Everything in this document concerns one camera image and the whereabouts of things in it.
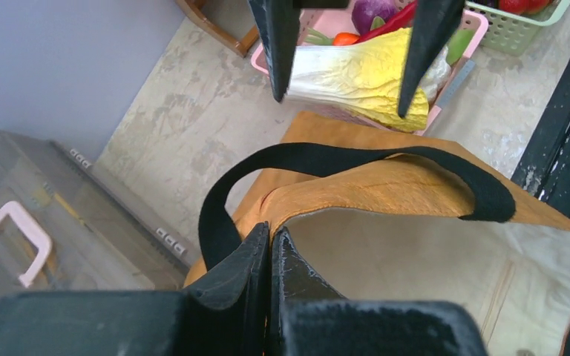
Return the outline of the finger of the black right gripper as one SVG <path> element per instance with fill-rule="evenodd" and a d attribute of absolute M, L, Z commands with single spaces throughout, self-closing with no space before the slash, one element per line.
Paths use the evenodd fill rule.
<path fill-rule="evenodd" d="M 273 98 L 282 102 L 289 87 L 300 30 L 300 3 L 249 0 L 263 44 Z"/>
<path fill-rule="evenodd" d="M 416 1 L 398 101 L 399 117 L 407 115 L 419 83 L 459 28 L 464 6 L 464 0 Z"/>

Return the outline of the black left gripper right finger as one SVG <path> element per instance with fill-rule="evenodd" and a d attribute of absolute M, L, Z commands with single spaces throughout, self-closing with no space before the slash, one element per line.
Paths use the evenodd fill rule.
<path fill-rule="evenodd" d="M 486 355 L 474 319 L 447 301 L 348 300 L 299 253 L 272 242 L 270 355 Z"/>

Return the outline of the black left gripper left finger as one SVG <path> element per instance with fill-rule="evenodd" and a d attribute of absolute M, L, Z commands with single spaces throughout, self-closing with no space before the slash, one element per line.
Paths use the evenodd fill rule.
<path fill-rule="evenodd" d="M 261 355 L 269 228 L 179 291 L 39 291 L 0 300 L 0 355 Z"/>

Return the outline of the toy red chili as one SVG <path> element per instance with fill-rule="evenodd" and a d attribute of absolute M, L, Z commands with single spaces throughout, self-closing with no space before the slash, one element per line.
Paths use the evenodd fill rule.
<path fill-rule="evenodd" d="M 368 41 L 375 37 L 392 33 L 396 30 L 399 30 L 403 27 L 407 27 L 414 19 L 416 14 L 416 7 L 417 1 L 412 1 L 407 6 L 405 6 L 402 10 L 400 10 L 396 15 L 392 18 L 388 19 L 385 24 L 381 27 L 378 27 L 370 32 L 366 33 L 359 37 L 356 41 L 356 44 Z"/>

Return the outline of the toy napa cabbage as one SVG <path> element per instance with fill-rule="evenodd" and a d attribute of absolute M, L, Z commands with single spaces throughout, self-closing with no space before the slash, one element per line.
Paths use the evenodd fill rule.
<path fill-rule="evenodd" d="M 286 98 L 340 107 L 400 131 L 423 130 L 429 99 L 422 89 L 407 114 L 398 114 L 410 36 L 404 28 L 348 46 L 299 46 Z"/>

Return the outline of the toy lychee bunch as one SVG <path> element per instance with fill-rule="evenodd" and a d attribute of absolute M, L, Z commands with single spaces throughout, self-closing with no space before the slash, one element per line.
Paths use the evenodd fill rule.
<path fill-rule="evenodd" d="M 498 9 L 516 15 L 534 15 L 552 4 L 552 0 L 498 0 Z"/>

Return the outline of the brown paper tote bag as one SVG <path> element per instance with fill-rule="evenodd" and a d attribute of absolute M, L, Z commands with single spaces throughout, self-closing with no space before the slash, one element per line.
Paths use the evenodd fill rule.
<path fill-rule="evenodd" d="M 207 193 L 186 283 L 259 223 L 345 297 L 448 300 L 491 355 L 564 351 L 570 219 L 455 142 L 300 113 Z"/>

